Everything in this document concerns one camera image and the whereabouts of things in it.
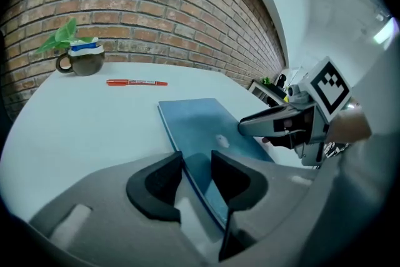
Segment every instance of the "green leaf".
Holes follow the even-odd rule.
[[[270,84],[271,83],[268,77],[263,78],[261,82],[262,82],[262,84]]]
[[[48,40],[46,40],[44,42],[44,44],[42,46],[39,47],[38,50],[36,50],[36,53],[43,53],[49,49],[54,48],[57,45],[57,41],[56,41],[56,33],[52,34]]]
[[[66,48],[69,48],[69,43],[57,43],[54,48],[56,48],[56,49],[66,49]]]
[[[78,40],[83,41],[84,43],[91,43],[93,41],[93,37],[80,37]]]
[[[56,41],[66,41],[74,37],[76,32],[76,18],[72,18],[63,27],[56,31]]]

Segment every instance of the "plant pot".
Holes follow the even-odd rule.
[[[78,40],[78,41],[71,41],[71,51],[79,51],[85,48],[96,48],[97,47],[97,42],[99,41],[99,38],[94,37],[91,43],[85,43],[84,41]]]
[[[269,90],[271,90],[278,97],[281,97],[282,99],[284,99],[286,97],[286,93],[281,88],[275,86],[274,84],[262,84],[262,85],[267,87]]]

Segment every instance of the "brick wall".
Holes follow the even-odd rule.
[[[35,50],[69,18],[78,36],[98,36],[106,61],[219,71],[248,87],[275,78],[284,56],[261,0],[11,0],[0,21],[1,88],[14,118],[55,69],[60,53]]]

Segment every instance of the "blue folder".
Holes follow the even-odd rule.
[[[211,151],[226,151],[271,161],[254,140],[242,136],[238,121],[216,99],[160,101],[159,112],[175,150],[182,151],[185,171],[222,229],[228,206],[211,179]]]

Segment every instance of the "light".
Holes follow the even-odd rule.
[[[391,38],[394,34],[398,32],[398,26],[395,19],[392,17],[389,21],[383,26],[383,28],[374,36],[374,40],[381,44],[385,40]]]

